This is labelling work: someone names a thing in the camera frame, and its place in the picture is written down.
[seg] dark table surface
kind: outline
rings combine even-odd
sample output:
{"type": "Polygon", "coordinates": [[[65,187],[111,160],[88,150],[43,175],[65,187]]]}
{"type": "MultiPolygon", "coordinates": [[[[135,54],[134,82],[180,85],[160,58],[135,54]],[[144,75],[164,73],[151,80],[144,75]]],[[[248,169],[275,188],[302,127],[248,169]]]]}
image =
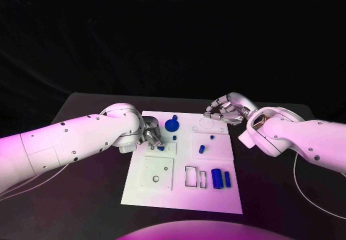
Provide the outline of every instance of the dark table surface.
{"type": "MultiPolygon", "coordinates": [[[[141,111],[203,113],[210,100],[73,93],[52,123],[98,114],[114,103],[141,111]]],[[[305,120],[314,119],[305,105],[256,103],[284,107],[305,120]]],[[[118,148],[70,164],[40,187],[0,202],[0,239],[115,239],[151,225],[181,220],[246,224],[294,239],[344,239],[346,220],[318,210],[302,198],[294,183],[295,153],[266,156],[238,140],[242,123],[227,127],[243,214],[121,205],[131,153],[118,148]]],[[[27,187],[43,182],[46,172],[27,187]]],[[[346,178],[297,159],[297,181],[304,194],[330,212],[346,216],[346,178]]]]}

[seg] white cable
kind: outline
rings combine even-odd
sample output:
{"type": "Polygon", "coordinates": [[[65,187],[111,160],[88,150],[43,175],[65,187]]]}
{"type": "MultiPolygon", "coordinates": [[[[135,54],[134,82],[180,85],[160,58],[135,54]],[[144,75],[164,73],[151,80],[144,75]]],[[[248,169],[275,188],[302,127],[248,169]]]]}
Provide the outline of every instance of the white cable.
{"type": "Polygon", "coordinates": [[[307,198],[307,196],[304,195],[304,193],[301,192],[301,189],[300,189],[300,186],[298,186],[298,183],[297,183],[297,178],[295,178],[295,163],[297,163],[297,157],[298,157],[298,153],[297,153],[295,159],[294,159],[292,176],[294,176],[294,182],[295,182],[297,189],[298,189],[298,191],[300,191],[304,199],[305,199],[321,211],[324,211],[327,214],[330,214],[330,215],[333,215],[334,217],[346,220],[346,217],[333,214],[331,212],[328,212],[327,210],[324,210],[320,206],[317,206],[317,205],[310,201],[310,199],[307,198]]]}
{"type": "Polygon", "coordinates": [[[40,183],[39,185],[36,185],[34,187],[26,189],[24,191],[20,191],[18,193],[16,193],[16,194],[13,194],[13,195],[1,198],[1,199],[0,199],[0,202],[1,202],[4,199],[8,199],[8,198],[14,197],[16,195],[18,195],[18,194],[21,194],[21,193],[33,190],[34,188],[37,188],[41,184],[44,184],[44,183],[63,171],[63,169],[66,168],[66,166],[60,169],[60,171],[59,171],[44,182],[41,182],[41,183],[40,183]]]}
{"type": "Polygon", "coordinates": [[[34,177],[31,177],[31,178],[30,178],[24,183],[21,183],[18,186],[16,186],[14,188],[11,188],[11,189],[8,189],[7,191],[1,192],[0,197],[1,197],[4,194],[7,194],[7,193],[10,193],[11,191],[14,191],[16,189],[18,189],[20,187],[23,187],[23,186],[24,186],[30,181],[33,181],[39,176],[40,176],[40,174],[36,175],[34,177]]]}

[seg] rectangular slot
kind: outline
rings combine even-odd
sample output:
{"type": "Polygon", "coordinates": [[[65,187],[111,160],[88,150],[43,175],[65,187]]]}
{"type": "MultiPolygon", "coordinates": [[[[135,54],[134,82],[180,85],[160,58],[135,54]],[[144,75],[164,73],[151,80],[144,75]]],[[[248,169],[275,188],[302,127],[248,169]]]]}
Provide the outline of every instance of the rectangular slot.
{"type": "Polygon", "coordinates": [[[200,183],[200,188],[206,189],[207,188],[207,180],[206,180],[206,172],[204,171],[199,172],[199,183],[200,183]]]}
{"type": "Polygon", "coordinates": [[[184,186],[186,187],[197,187],[197,169],[194,166],[184,167],[184,186]]]}

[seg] circular hole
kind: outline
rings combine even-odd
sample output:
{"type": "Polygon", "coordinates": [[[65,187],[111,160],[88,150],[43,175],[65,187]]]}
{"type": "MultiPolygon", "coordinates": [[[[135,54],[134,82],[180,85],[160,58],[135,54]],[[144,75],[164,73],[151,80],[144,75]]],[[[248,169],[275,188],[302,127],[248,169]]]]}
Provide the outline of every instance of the circular hole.
{"type": "Polygon", "coordinates": [[[152,176],[152,182],[154,182],[154,183],[158,182],[158,176],[152,176]]]}

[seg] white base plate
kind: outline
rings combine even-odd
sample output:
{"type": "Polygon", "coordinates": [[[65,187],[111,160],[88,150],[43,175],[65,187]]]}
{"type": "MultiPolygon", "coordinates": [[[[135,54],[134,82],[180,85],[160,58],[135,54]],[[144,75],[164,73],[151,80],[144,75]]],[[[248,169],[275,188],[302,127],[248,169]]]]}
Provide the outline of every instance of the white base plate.
{"type": "Polygon", "coordinates": [[[131,155],[121,204],[171,209],[187,209],[220,213],[242,214],[240,197],[238,191],[233,152],[226,123],[207,119],[202,114],[144,111],[142,116],[152,116],[158,120],[161,139],[165,143],[176,143],[176,152],[155,152],[150,154],[147,142],[137,146],[131,155]],[[168,132],[164,123],[177,116],[178,129],[168,132]],[[199,145],[204,145],[204,153],[199,153],[199,145]],[[167,182],[158,185],[160,180],[168,179],[163,172],[158,182],[147,182],[142,176],[151,179],[152,172],[144,173],[144,161],[160,158],[171,159],[171,187],[167,182]],[[196,167],[197,187],[186,186],[186,166],[196,167]],[[223,189],[213,189],[212,169],[220,169],[223,189]],[[200,173],[206,172],[206,188],[200,188],[200,173]],[[226,187],[225,174],[229,172],[230,188],[226,187]]]}

